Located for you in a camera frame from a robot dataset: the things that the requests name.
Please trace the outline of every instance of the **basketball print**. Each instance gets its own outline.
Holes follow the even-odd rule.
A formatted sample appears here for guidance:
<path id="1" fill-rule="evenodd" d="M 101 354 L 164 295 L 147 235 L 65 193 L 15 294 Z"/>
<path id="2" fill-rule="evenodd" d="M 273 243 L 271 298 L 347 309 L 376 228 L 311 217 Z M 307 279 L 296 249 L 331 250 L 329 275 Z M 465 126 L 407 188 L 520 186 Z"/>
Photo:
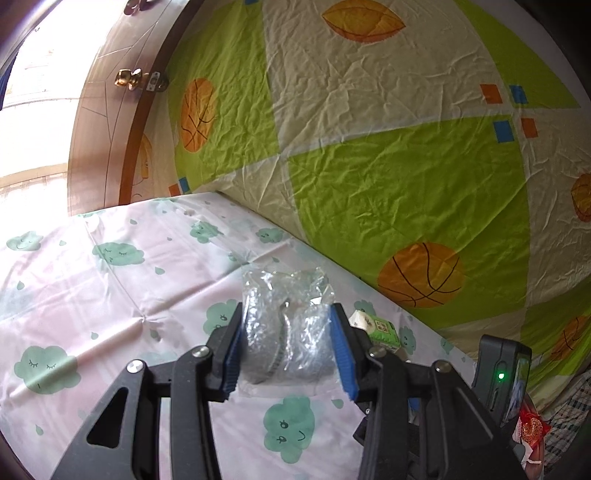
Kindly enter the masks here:
<path id="1" fill-rule="evenodd" d="M 205 145 L 216 113 L 215 89 L 207 79 L 194 79 L 183 95 L 180 136 L 185 150 L 195 153 Z"/>
<path id="2" fill-rule="evenodd" d="M 385 40 L 405 27 L 397 14 L 374 0 L 343 0 L 322 18 L 341 37 L 362 43 Z"/>
<path id="3" fill-rule="evenodd" d="M 573 197 L 574 211 L 582 222 L 591 222 L 591 173 L 583 173 L 573 188 L 570 189 Z"/>
<path id="4" fill-rule="evenodd" d="M 572 319 L 560 332 L 558 341 L 550 352 L 550 360 L 564 360 L 574 352 L 585 330 L 589 327 L 589 317 L 579 316 Z"/>
<path id="5" fill-rule="evenodd" d="M 428 309 L 445 305 L 464 284 L 460 257 L 431 242 L 412 244 L 396 253 L 378 276 L 378 288 L 401 307 Z"/>

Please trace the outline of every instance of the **red packet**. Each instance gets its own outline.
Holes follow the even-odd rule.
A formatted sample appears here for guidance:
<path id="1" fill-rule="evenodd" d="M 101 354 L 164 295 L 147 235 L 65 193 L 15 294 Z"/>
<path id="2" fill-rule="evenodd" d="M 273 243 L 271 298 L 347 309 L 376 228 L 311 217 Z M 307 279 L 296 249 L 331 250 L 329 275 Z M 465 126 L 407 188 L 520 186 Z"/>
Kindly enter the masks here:
<path id="1" fill-rule="evenodd" d="M 535 449 L 544 435 L 550 431 L 550 425 L 539 415 L 525 411 L 523 408 L 519 411 L 519 419 L 521 420 L 521 440 Z"/>

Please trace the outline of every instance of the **door knob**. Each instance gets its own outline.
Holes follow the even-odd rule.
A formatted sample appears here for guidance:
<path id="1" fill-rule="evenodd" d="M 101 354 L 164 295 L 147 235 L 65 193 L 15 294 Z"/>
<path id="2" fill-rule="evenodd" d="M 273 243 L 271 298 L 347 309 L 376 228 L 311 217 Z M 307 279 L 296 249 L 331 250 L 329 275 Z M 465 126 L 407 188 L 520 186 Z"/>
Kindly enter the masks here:
<path id="1" fill-rule="evenodd" d="M 133 72 L 128 69 L 122 69 L 115 77 L 115 84 L 118 87 L 124 87 L 130 90 L 135 90 L 139 86 L 142 79 L 142 69 L 135 69 Z"/>

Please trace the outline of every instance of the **bed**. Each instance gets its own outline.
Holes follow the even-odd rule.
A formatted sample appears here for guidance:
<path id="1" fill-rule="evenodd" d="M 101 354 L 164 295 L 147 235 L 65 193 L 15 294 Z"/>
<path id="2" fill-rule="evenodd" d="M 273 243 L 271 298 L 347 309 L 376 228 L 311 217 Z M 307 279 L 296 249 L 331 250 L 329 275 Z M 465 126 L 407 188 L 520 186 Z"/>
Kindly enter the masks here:
<path id="1" fill-rule="evenodd" d="M 532 347 L 538 408 L 591 349 L 591 102 L 513 2 L 205 1 L 131 200 L 217 190 L 473 359 Z"/>
<path id="2" fill-rule="evenodd" d="M 321 267 L 346 313 L 361 309 L 391 321 L 411 361 L 447 359 L 467 382 L 475 373 L 467 355 L 400 306 L 219 193 L 152 199 L 14 232 L 0 258 L 0 432 L 35 480 L 51 477 L 131 359 L 172 361 L 228 321 L 242 298 L 243 268 Z M 299 408 L 302 421 L 312 422 L 305 449 L 265 442 L 263 419 L 273 405 Z M 212 406 L 222 476 L 355 479 L 362 448 L 352 434 L 361 418 L 340 388 L 296 400 L 234 393 Z M 170 477 L 168 464 L 164 454 L 162 478 Z"/>

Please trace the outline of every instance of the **clear plastic bag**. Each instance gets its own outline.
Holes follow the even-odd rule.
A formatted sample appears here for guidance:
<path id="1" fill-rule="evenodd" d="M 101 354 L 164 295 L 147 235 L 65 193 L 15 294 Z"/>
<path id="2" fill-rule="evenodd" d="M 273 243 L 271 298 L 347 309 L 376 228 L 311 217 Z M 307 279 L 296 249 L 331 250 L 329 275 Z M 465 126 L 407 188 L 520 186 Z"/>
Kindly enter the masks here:
<path id="1" fill-rule="evenodd" d="M 243 300 L 242 394 L 316 395 L 338 387 L 329 323 L 334 293 L 321 269 L 246 270 Z"/>

